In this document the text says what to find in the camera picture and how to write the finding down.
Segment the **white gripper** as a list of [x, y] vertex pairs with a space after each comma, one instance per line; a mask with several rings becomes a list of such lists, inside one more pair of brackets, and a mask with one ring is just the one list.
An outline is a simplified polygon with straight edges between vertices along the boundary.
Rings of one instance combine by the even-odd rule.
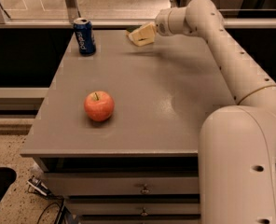
[[146, 23], [131, 33], [132, 41], [134, 43], [153, 43], [156, 28], [162, 36], [187, 35], [186, 9], [184, 7], [162, 9], [155, 18], [155, 24]]

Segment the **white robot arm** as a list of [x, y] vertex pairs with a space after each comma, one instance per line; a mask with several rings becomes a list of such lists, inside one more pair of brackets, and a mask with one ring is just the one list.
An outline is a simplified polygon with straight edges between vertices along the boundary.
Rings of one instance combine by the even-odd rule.
[[200, 131], [201, 224], [276, 224], [276, 83], [226, 31], [211, 0], [163, 9], [129, 38], [143, 46], [156, 35], [202, 38], [235, 100]]

